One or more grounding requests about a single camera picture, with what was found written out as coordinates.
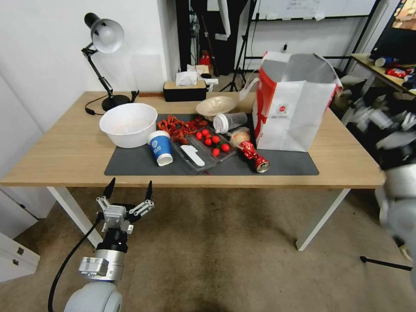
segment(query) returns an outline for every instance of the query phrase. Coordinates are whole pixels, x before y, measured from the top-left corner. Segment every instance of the blue paper cup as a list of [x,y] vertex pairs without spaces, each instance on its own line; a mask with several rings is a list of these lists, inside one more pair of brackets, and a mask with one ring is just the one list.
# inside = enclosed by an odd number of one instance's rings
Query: blue paper cup
[[170,152],[169,144],[170,135],[166,131],[155,131],[149,134],[147,143],[152,150],[153,156],[155,156],[157,164],[166,166],[173,162],[173,157]]

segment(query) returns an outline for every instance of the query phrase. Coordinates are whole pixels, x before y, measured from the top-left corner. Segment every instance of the lamp shade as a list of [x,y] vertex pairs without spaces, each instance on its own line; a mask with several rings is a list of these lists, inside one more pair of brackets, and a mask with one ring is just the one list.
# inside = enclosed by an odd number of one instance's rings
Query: lamp shade
[[94,13],[87,13],[84,21],[91,29],[91,40],[98,51],[113,53],[121,47],[124,31],[119,23],[110,19],[100,19]]

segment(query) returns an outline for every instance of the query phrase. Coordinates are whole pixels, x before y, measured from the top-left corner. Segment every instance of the dried chili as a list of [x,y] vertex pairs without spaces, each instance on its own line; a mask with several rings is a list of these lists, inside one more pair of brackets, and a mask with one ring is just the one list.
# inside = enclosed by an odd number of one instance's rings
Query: dried chili
[[173,142],[180,142],[181,144],[188,144],[188,140],[185,136],[195,133],[198,129],[208,125],[206,120],[203,120],[201,116],[196,117],[194,120],[184,122],[179,120],[175,116],[168,116],[168,119],[163,119],[157,123],[159,130],[169,133]]

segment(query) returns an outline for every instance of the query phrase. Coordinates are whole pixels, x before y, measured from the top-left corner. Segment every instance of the lamp arm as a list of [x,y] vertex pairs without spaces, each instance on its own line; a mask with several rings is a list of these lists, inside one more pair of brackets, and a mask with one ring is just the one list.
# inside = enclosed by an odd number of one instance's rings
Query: lamp arm
[[113,95],[113,87],[111,86],[111,84],[108,83],[107,79],[105,79],[100,72],[98,71],[97,67],[95,67],[93,61],[91,60],[91,55],[95,54],[97,52],[97,50],[92,50],[90,49],[90,47],[92,47],[92,42],[86,46],[85,48],[83,48],[82,54],[86,57],[86,59],[88,60],[88,63],[90,63],[92,69],[94,70],[95,74],[98,76],[98,80],[101,82],[101,84],[103,85],[104,89],[107,91],[108,93],[108,98],[110,99],[110,101],[114,100],[114,95]]

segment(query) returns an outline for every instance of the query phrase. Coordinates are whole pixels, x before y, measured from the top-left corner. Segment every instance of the paper shopping bag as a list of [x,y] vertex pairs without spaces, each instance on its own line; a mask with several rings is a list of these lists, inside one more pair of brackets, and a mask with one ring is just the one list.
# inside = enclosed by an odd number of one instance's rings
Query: paper shopping bag
[[324,58],[267,52],[252,112],[257,148],[307,152],[325,109],[341,91],[335,70]]

